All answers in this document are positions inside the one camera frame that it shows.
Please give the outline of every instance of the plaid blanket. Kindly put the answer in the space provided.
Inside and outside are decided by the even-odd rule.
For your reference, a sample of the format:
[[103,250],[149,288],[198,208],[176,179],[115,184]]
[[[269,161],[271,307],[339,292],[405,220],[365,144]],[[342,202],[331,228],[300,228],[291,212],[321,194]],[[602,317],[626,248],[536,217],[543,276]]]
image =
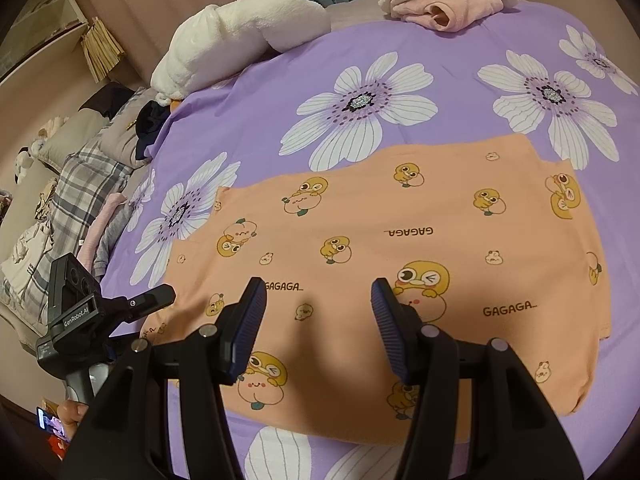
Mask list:
[[107,196],[122,191],[132,169],[111,160],[98,148],[100,134],[70,156],[60,174],[51,203],[53,248],[40,259],[22,305],[9,307],[37,333],[47,332],[47,295],[53,260],[67,253],[78,254],[90,225]]

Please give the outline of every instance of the purple bedsheet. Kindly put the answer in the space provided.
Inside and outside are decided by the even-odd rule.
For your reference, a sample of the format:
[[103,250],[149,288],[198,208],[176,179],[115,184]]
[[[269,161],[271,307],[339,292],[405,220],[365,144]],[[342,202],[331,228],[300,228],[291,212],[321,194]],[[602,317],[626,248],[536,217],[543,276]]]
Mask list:
[[[131,297],[161,282],[172,239],[206,221],[218,185],[340,168],[395,144],[512,131],[529,133],[543,159],[571,158],[606,252],[612,335],[600,345],[584,406],[562,420],[588,476],[640,406],[640,99],[584,25],[562,10],[521,2],[451,35],[409,23],[358,25],[192,94],[150,150],[153,182],[138,197],[135,225],[114,251],[103,293]],[[174,438],[178,428],[176,420]],[[261,480],[261,466],[245,457],[262,426],[231,416],[230,428],[247,478]],[[391,478],[388,471],[348,476],[334,465],[345,453],[343,461],[360,453],[363,464],[382,453],[376,460],[392,464],[394,450],[300,438],[291,445],[302,472],[288,478]],[[176,449],[174,467],[185,475]]]

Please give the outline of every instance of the screw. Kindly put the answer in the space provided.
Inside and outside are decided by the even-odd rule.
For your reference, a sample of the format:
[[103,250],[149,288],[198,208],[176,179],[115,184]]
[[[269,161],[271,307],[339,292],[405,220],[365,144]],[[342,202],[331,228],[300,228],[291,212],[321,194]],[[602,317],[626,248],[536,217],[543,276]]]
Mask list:
[[202,337],[211,337],[213,335],[216,335],[217,331],[218,327],[211,323],[201,326],[198,330]]
[[142,352],[147,346],[149,346],[149,342],[146,339],[136,339],[131,343],[131,349],[134,352]]
[[498,352],[504,352],[507,348],[509,348],[509,344],[500,338],[491,339],[491,346],[494,347]]
[[435,325],[425,325],[420,329],[420,332],[422,332],[422,335],[425,337],[437,337],[440,329]]

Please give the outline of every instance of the pillow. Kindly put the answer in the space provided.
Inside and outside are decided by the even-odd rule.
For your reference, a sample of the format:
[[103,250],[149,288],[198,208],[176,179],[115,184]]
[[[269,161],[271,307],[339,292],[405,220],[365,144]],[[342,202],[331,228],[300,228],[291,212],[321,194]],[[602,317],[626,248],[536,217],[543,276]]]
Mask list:
[[118,111],[133,95],[133,90],[126,86],[111,81],[89,97],[80,109],[90,108],[100,112],[100,115],[113,119]]
[[57,173],[62,171],[69,155],[77,153],[90,139],[107,125],[109,120],[95,110],[83,108],[42,147],[38,159]]
[[138,90],[111,124],[102,130],[98,146],[106,156],[130,168],[142,168],[146,164],[145,160],[136,160],[138,136],[133,123],[142,107],[152,101],[157,93],[152,89]]

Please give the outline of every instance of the blue gripper pad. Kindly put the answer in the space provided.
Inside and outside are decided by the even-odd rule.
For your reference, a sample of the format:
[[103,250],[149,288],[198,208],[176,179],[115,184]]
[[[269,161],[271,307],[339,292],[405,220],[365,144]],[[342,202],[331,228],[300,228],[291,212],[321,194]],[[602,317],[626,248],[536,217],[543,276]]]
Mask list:
[[246,370],[266,306],[266,284],[260,278],[251,278],[240,301],[228,310],[231,316],[221,334],[220,351],[226,373],[233,382]]
[[412,307],[398,303],[385,278],[371,285],[371,307],[391,369],[403,384],[413,384],[422,368],[418,358],[420,317]]

